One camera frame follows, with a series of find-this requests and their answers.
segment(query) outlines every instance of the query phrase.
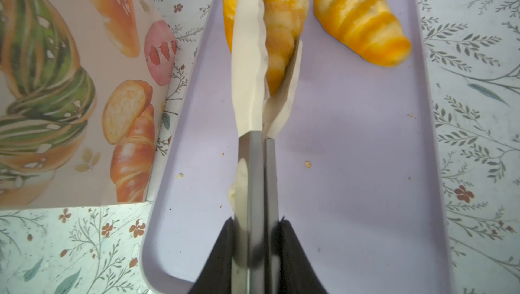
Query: tray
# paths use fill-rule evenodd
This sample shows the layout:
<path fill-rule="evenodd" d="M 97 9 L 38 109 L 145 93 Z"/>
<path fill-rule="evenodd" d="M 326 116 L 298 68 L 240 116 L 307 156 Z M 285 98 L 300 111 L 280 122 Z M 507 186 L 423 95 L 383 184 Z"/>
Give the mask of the tray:
<path fill-rule="evenodd" d="M 330 294 L 451 293 L 419 11 L 416 0 L 387 1 L 413 48 L 395 68 L 328 35 L 311 0 L 296 99 L 276 140 L 280 216 Z M 222 11 L 213 0 L 141 249 L 162 293 L 188 291 L 232 216 L 238 138 Z"/>

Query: green leaf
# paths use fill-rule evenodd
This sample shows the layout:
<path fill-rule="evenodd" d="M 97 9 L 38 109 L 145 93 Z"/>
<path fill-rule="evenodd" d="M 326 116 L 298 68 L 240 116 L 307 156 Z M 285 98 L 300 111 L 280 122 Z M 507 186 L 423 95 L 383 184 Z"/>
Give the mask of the green leaf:
<path fill-rule="evenodd" d="M 500 96 L 498 96 L 498 94 L 494 93 L 493 91 L 489 90 L 488 88 L 485 88 L 485 87 L 475 84 L 475 83 L 468 84 L 467 86 L 469 86 L 472 89 L 477 90 L 478 92 L 482 93 L 485 96 L 488 96 L 492 99 L 500 101 L 500 102 L 504 103 L 505 105 L 507 105 L 508 107 L 510 107 L 510 105 L 507 102 L 505 102 L 504 99 L 502 99 Z"/>
<path fill-rule="evenodd" d="M 170 130 L 170 116 L 168 114 L 166 114 L 166 113 L 163 113 L 162 120 L 163 120 L 163 126 L 166 129 Z"/>
<path fill-rule="evenodd" d="M 74 275 L 70 275 L 69 277 L 65 278 L 59 285 L 56 287 L 56 291 L 54 291 L 54 294 L 67 294 L 72 289 L 72 286 L 74 286 L 74 283 L 76 282 L 77 277 L 80 275 L 80 270 L 77 271 Z"/>
<path fill-rule="evenodd" d="M 43 261 L 43 257 L 31 269 L 29 269 L 28 271 L 26 271 L 23 274 L 23 280 L 25 282 L 30 281 L 31 279 L 33 279 L 33 277 L 36 276 L 36 274 L 40 270 L 40 266 L 42 265 L 42 261 Z"/>

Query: floral tablecloth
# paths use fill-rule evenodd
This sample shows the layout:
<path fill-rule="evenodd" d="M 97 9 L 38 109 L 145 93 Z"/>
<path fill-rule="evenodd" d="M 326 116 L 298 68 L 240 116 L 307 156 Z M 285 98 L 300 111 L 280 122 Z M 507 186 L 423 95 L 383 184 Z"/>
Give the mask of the floral tablecloth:
<path fill-rule="evenodd" d="M 157 143 L 160 169 L 211 0 L 153 1 L 179 46 Z M 417 1 L 455 288 L 518 294 L 520 0 Z M 150 208 L 146 202 L 0 212 L 0 293 L 151 292 L 138 260 Z"/>

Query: tablecloth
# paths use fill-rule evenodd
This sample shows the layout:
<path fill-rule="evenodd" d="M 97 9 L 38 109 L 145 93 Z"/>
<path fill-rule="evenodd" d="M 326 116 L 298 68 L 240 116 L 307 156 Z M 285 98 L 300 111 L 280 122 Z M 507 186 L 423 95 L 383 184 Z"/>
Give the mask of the tablecloth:
<path fill-rule="evenodd" d="M 211 0 L 153 0 L 178 39 L 159 166 Z M 520 293 L 520 0 L 417 0 L 455 288 Z M 139 269 L 150 202 L 0 212 L 1 293 L 151 293 Z"/>

